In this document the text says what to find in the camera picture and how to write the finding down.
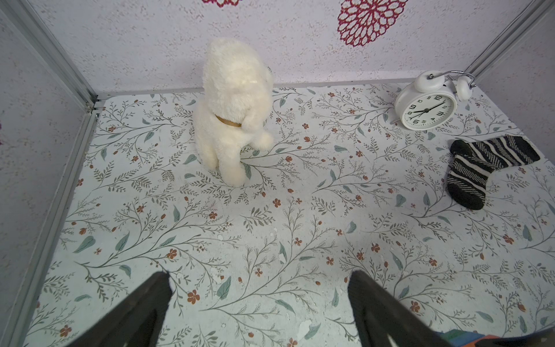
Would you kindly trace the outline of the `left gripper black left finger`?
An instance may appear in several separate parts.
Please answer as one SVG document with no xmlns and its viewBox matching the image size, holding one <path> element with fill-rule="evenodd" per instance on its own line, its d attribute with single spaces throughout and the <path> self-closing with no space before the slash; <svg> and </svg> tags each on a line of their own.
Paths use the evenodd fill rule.
<svg viewBox="0 0 555 347">
<path fill-rule="evenodd" d="M 69 346 L 156 346 L 172 295 L 169 274 L 154 273 Z"/>
</svg>

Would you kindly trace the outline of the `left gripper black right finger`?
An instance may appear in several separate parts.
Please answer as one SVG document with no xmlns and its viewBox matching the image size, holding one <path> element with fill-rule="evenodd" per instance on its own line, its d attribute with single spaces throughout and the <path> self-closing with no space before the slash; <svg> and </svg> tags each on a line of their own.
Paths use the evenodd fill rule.
<svg viewBox="0 0 555 347">
<path fill-rule="evenodd" d="M 362 346 L 449 346 L 362 270 L 351 273 L 348 298 Z"/>
</svg>

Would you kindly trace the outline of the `light blue long lego brick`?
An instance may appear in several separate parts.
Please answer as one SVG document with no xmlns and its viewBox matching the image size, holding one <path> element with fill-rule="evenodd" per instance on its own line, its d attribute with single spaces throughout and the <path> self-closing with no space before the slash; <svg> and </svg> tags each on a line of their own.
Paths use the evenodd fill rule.
<svg viewBox="0 0 555 347">
<path fill-rule="evenodd" d="M 453 347 L 464 347 L 475 346 L 477 341 L 484 338 L 484 335 L 475 332 L 450 330 L 445 333 L 439 333 L 439 337 Z"/>
</svg>

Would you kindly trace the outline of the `orange rounded lego brick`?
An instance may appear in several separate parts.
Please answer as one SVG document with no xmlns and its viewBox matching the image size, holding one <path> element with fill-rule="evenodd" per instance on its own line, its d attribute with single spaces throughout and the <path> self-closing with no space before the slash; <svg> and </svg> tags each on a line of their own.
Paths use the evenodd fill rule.
<svg viewBox="0 0 555 347">
<path fill-rule="evenodd" d="M 477 347 L 479 343 L 483 342 L 483 341 L 489 341 L 489 340 L 494 340 L 497 339 L 497 336 L 495 335 L 485 335 L 482 336 L 481 338 L 475 339 L 474 341 L 469 342 L 468 344 L 463 345 L 463 347 Z"/>
</svg>

